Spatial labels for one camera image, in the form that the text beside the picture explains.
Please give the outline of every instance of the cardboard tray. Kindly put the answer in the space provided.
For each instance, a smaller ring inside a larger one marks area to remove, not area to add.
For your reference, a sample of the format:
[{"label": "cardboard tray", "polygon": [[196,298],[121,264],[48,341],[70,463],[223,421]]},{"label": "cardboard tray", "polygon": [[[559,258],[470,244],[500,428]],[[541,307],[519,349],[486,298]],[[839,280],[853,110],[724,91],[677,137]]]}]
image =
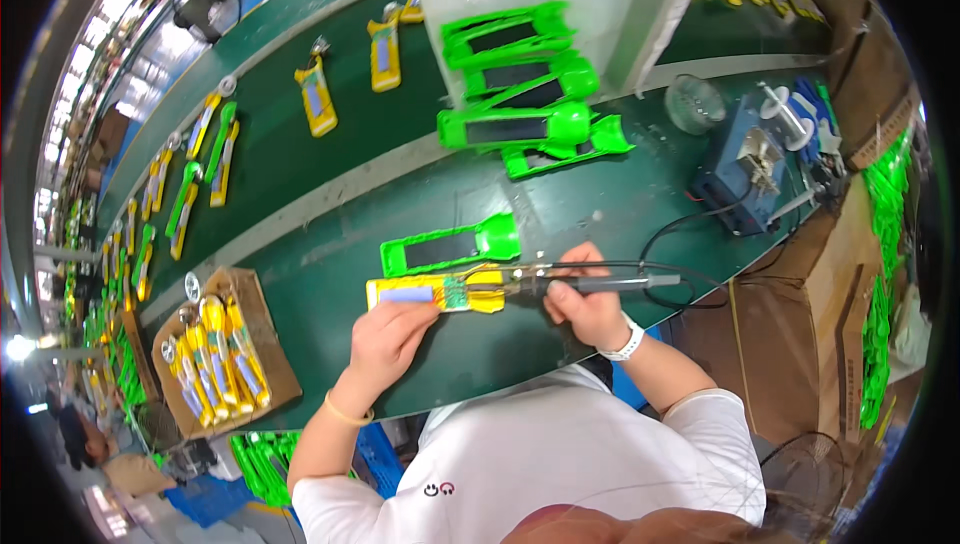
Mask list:
[{"label": "cardboard tray", "polygon": [[161,344],[171,336],[180,337],[185,333],[184,324],[180,322],[179,312],[187,307],[196,307],[192,302],[180,305],[164,322],[160,331],[153,339],[153,349],[150,356],[156,374],[160,378],[160,386],[166,400],[167,408],[174,416],[176,427],[186,440],[206,438],[224,434],[266,416],[270,411],[297,398],[304,393],[294,375],[286,355],[283,354],[274,321],[267,309],[267,301],[263,297],[263,290],[257,272],[251,269],[220,267],[203,286],[202,295],[212,294],[226,300],[233,294],[240,314],[246,323],[246,331],[252,342],[253,353],[263,368],[263,375],[267,382],[267,392],[270,393],[270,406],[257,408],[250,414],[230,418],[217,425],[204,428],[201,426],[190,407],[186,405],[181,395],[180,383],[170,372],[170,369],[161,355]]}]

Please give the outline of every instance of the power cord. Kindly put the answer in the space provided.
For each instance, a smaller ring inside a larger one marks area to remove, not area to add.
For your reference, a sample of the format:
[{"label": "power cord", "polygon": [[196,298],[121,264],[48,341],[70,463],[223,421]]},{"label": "power cord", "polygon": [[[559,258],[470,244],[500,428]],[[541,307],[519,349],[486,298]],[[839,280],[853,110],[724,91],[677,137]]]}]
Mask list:
[{"label": "power cord", "polygon": [[[732,211],[733,209],[737,208],[738,205],[740,205],[740,204],[742,204],[744,201],[746,201],[747,198],[750,197],[750,194],[751,194],[753,191],[754,191],[754,186],[753,186],[753,185],[750,185],[750,188],[748,188],[748,189],[743,193],[742,196],[740,196],[740,197],[739,197],[737,200],[735,200],[734,202],[730,202],[730,203],[727,204],[726,206],[722,206],[722,207],[720,207],[720,208],[718,208],[718,209],[713,209],[712,211],[703,211],[702,213],[688,214],[687,216],[682,216],[682,217],[680,217],[680,218],[678,218],[678,219],[675,219],[675,220],[673,220],[673,221],[670,221],[670,222],[667,223],[665,226],[660,227],[658,230],[656,230],[656,233],[654,233],[653,237],[651,237],[650,239],[647,240],[646,245],[643,246],[643,250],[640,252],[640,257],[639,257],[639,259],[637,260],[637,266],[639,267],[639,270],[642,272],[644,267],[650,267],[650,268],[654,268],[654,269],[665,269],[666,267],[669,267],[669,268],[670,268],[670,271],[675,271],[675,272],[677,272],[678,274],[688,274],[688,275],[691,275],[691,276],[693,276],[693,277],[696,277],[696,278],[698,278],[698,279],[706,282],[707,284],[710,284],[711,286],[714,286],[714,288],[719,288],[719,289],[721,289],[721,290],[726,291],[726,286],[725,286],[724,284],[718,282],[717,280],[715,280],[713,277],[710,277],[709,275],[706,275],[706,274],[704,274],[704,273],[702,273],[702,272],[700,272],[700,271],[697,271],[697,270],[695,270],[695,269],[691,269],[691,268],[689,268],[689,267],[685,267],[685,266],[681,266],[681,265],[677,265],[677,264],[664,265],[663,263],[660,263],[660,262],[649,262],[649,261],[647,261],[647,255],[650,254],[650,250],[653,249],[654,243],[657,241],[657,239],[659,239],[659,238],[661,238],[662,236],[664,236],[665,234],[669,233],[670,231],[672,231],[673,229],[675,229],[677,226],[679,226],[679,225],[681,225],[681,224],[685,224],[686,222],[690,222],[690,221],[696,220],[696,219],[702,219],[702,218],[704,218],[704,217],[713,217],[713,216],[715,216],[715,215],[720,215],[720,214],[722,214],[722,213],[727,213],[727,212],[729,212],[729,211]],[[647,300],[650,300],[651,302],[653,302],[654,304],[658,304],[658,305],[660,305],[661,307],[665,307],[665,308],[667,308],[667,309],[672,309],[672,310],[674,310],[674,311],[685,311],[685,310],[688,310],[688,309],[722,309],[723,307],[727,306],[727,304],[728,304],[728,302],[729,302],[729,299],[730,299],[730,298],[729,298],[729,293],[727,293],[727,299],[724,300],[722,303],[719,303],[719,304],[707,304],[707,303],[696,304],[696,303],[693,302],[694,300],[697,299],[697,288],[696,288],[696,286],[694,286],[693,283],[690,282],[690,280],[687,279],[687,277],[685,277],[685,276],[683,276],[683,275],[680,276],[679,281],[680,281],[680,283],[682,283],[682,284],[684,284],[685,286],[687,286],[688,288],[690,288],[690,298],[688,298],[686,302],[674,302],[674,301],[672,301],[672,300],[666,300],[665,298],[660,298],[660,297],[657,296],[656,294],[652,293],[649,289],[644,289],[644,290],[643,290],[643,296],[646,297]]]}]

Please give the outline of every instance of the person's left hand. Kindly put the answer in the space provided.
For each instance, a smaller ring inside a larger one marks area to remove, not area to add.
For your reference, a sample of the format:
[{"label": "person's left hand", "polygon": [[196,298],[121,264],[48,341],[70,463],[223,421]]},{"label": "person's left hand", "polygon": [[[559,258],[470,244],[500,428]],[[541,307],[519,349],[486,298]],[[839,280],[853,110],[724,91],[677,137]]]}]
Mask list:
[{"label": "person's left hand", "polygon": [[440,309],[426,302],[385,301],[353,324],[351,372],[376,400],[410,369],[426,330]]}]

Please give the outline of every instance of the hand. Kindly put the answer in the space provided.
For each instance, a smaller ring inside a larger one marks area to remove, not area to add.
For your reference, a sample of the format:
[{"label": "hand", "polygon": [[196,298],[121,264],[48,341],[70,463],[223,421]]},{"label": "hand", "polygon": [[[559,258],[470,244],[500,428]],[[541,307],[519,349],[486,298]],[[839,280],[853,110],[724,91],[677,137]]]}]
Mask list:
[{"label": "hand", "polygon": [[[593,242],[567,250],[561,263],[603,261]],[[605,266],[555,269],[552,275],[610,275]],[[543,306],[554,323],[570,321],[580,342],[597,350],[616,351],[630,342],[630,326],[620,311],[620,294],[598,291],[586,296],[561,281],[550,282]]]},{"label": "hand", "polygon": [[355,378],[362,397],[370,397],[369,404],[410,369],[426,330],[439,314],[436,305],[426,302],[386,301],[353,324],[350,365],[344,373]]}]

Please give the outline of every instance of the blue crate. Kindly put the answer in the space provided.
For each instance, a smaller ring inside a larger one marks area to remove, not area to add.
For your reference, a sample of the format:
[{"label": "blue crate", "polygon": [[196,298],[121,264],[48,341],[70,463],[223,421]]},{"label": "blue crate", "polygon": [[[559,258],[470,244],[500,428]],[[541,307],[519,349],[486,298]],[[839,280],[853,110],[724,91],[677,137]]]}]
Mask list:
[{"label": "blue crate", "polygon": [[370,474],[376,478],[376,493],[383,498],[395,496],[403,476],[403,465],[394,452],[387,433],[378,423],[360,428],[357,434],[357,450],[366,461]]},{"label": "blue crate", "polygon": [[192,478],[186,485],[164,490],[164,494],[174,509],[204,529],[257,500],[243,479],[224,481],[209,475]]}]

